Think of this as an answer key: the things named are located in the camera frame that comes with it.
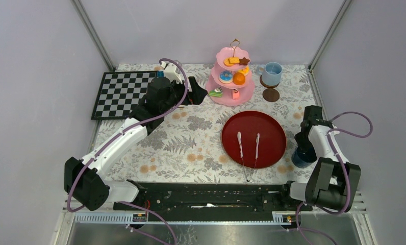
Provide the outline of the green cake slice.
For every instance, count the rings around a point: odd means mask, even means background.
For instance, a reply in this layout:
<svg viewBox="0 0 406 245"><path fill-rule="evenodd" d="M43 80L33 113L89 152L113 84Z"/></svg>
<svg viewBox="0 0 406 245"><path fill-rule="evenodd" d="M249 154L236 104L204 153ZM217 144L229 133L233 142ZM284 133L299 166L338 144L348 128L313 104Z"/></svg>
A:
<svg viewBox="0 0 406 245"><path fill-rule="evenodd" d="M222 97L223 96L223 90L221 87L216 87L209 91L208 93L209 96L211 97Z"/></svg>

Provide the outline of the blue iced donut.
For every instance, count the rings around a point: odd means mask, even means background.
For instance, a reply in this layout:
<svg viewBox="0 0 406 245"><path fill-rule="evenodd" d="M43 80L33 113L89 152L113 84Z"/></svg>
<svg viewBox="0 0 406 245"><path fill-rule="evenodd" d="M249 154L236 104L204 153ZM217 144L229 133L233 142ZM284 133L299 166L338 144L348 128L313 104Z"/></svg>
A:
<svg viewBox="0 0 406 245"><path fill-rule="evenodd" d="M218 78L221 83L229 84L233 81L233 73L229 70L224 70L219 74Z"/></svg>

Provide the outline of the pink layered cake slice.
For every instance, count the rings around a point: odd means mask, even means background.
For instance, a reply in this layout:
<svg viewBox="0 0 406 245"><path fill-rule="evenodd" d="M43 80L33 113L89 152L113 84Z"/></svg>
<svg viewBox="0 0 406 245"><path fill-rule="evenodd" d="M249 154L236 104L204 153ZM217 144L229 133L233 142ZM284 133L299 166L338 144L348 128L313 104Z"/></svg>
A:
<svg viewBox="0 0 406 245"><path fill-rule="evenodd" d="M240 91L239 89L232 90L232 99L238 100L240 98Z"/></svg>

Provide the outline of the dark brown wooden coaster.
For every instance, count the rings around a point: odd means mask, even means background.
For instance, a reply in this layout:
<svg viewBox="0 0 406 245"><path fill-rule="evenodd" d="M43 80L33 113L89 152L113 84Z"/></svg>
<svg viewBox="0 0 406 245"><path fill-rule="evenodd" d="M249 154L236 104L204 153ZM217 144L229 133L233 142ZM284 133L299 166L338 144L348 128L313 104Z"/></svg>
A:
<svg viewBox="0 0 406 245"><path fill-rule="evenodd" d="M280 99L280 93L274 88L267 88L262 93L263 99L268 102L276 102Z"/></svg>

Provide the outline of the dark blue mug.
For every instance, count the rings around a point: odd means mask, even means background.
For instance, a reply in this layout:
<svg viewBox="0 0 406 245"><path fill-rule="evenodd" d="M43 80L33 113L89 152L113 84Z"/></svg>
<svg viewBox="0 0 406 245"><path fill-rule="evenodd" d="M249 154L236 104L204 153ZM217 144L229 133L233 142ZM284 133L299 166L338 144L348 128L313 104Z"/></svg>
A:
<svg viewBox="0 0 406 245"><path fill-rule="evenodd" d="M292 154L292 162L298 168L306 168L317 161L317 156L313 147L297 147Z"/></svg>

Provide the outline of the orange round tart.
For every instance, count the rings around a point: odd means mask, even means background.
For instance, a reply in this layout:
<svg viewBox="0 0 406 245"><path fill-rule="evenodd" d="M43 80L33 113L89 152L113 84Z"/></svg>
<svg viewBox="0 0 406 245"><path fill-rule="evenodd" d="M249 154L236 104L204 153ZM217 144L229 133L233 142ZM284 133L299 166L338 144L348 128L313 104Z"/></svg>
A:
<svg viewBox="0 0 406 245"><path fill-rule="evenodd" d="M233 75L233 83L235 85L243 85L246 82L246 77L243 73L241 72L236 72Z"/></svg>

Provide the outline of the round yellow biscuit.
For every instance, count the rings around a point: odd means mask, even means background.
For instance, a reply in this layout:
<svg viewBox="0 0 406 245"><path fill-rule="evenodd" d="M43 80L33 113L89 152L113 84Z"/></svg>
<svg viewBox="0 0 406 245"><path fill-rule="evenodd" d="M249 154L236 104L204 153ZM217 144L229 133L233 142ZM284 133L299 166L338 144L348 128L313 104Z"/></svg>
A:
<svg viewBox="0 0 406 245"><path fill-rule="evenodd" d="M234 64L232 64L232 63L230 62L230 58L224 59L223 63L224 63L224 65L227 66L227 67L231 67L231 66L234 65Z"/></svg>

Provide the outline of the light brown wooden saucer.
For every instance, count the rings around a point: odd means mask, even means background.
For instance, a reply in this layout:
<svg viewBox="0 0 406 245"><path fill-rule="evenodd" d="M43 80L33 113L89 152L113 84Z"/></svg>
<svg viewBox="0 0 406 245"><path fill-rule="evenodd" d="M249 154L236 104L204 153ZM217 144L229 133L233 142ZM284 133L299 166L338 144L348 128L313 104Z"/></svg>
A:
<svg viewBox="0 0 406 245"><path fill-rule="evenodd" d="M264 86L266 88L276 88L279 85L279 83L276 84L276 85L268 85L262 80L262 77L260 77L260 83L261 83L262 86Z"/></svg>

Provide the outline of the square yellow cracker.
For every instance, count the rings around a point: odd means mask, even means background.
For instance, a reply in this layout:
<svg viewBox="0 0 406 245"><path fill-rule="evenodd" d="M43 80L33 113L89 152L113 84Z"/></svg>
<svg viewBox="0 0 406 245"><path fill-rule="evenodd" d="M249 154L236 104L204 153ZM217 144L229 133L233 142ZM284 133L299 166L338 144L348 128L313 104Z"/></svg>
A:
<svg viewBox="0 0 406 245"><path fill-rule="evenodd" d="M239 58L237 57L230 57L230 62L232 64L239 64Z"/></svg>

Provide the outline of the yellow iced donut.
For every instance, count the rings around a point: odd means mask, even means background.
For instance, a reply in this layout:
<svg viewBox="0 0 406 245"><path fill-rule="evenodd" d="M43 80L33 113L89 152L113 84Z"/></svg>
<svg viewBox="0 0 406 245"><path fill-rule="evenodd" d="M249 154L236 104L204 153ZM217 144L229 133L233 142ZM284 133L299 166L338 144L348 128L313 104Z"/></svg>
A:
<svg viewBox="0 0 406 245"><path fill-rule="evenodd" d="M248 73L249 73L249 67L246 66L244 69L241 69L238 72L240 72L240 73L244 74L245 76L247 76Z"/></svg>

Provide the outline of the white handled metal tongs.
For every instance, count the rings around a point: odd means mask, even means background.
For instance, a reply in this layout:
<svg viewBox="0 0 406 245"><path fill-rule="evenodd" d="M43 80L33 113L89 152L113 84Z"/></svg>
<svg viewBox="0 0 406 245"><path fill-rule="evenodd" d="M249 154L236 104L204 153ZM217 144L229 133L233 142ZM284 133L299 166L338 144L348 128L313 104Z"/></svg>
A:
<svg viewBox="0 0 406 245"><path fill-rule="evenodd" d="M247 183L249 183L251 181L251 178L253 177L253 174L256 171L256 167L257 167L257 160L259 157L259 144L260 144L260 133L257 133L255 136L255 142L254 144L252 144L251 142L247 142L245 144L245 148L246 148L246 156L247 156L247 160L249 162L248 164L248 168L250 168L249 171L245 170L246 164L245 164L245 159L244 159L244 146L243 146L243 142L242 142L242 133L240 131L237 132L237 141L238 141L238 146L239 146L239 156L241 159L241 164L242 164L242 171L243 171L243 175L245 178L245 181ZM254 147L253 150L253 162L251 161L251 149L252 146Z"/></svg>

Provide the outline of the light blue mug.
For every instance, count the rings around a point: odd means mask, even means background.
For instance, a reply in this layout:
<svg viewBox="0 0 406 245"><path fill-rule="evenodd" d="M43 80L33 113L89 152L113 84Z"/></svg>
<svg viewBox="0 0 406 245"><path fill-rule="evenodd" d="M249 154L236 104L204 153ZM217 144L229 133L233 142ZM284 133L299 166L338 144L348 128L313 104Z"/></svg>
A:
<svg viewBox="0 0 406 245"><path fill-rule="evenodd" d="M281 82L283 68L276 62L269 62L265 65L259 65L256 72L266 84L276 85Z"/></svg>

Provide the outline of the brown star cookie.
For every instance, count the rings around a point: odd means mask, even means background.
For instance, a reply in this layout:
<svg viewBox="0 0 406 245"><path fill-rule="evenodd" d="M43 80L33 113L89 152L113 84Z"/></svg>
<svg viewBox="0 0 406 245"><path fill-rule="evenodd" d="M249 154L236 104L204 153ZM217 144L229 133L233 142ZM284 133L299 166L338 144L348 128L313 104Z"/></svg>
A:
<svg viewBox="0 0 406 245"><path fill-rule="evenodd" d="M246 57L239 59L239 65L247 66L249 64L249 62L250 62L250 59L247 59Z"/></svg>

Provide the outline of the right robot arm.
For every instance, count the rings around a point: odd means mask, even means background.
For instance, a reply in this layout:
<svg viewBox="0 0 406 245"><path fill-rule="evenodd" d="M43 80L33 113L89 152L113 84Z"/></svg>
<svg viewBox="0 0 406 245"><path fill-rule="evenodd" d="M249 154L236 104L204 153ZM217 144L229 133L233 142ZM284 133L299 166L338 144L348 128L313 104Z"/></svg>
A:
<svg viewBox="0 0 406 245"><path fill-rule="evenodd" d="M325 120L322 108L315 105L305 107L300 126L292 162L297 167L312 163L315 167L307 183L287 183L289 190L279 197L281 207L292 210L303 201L332 214L348 212L361 169L349 162L336 142L335 136L342 130Z"/></svg>

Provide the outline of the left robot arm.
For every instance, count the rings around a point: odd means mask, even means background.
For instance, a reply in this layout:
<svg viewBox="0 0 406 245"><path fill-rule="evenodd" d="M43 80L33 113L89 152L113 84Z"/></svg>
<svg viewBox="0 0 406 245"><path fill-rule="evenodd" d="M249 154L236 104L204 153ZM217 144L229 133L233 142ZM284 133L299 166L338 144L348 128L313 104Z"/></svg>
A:
<svg viewBox="0 0 406 245"><path fill-rule="evenodd" d="M207 96L194 77L182 83L154 78L122 126L82 159L70 157L64 165L64 190L81 208L97 210L105 202L121 202L134 210L143 207L144 194L131 181L106 181L112 166L138 142L151 134L180 105L199 105Z"/></svg>

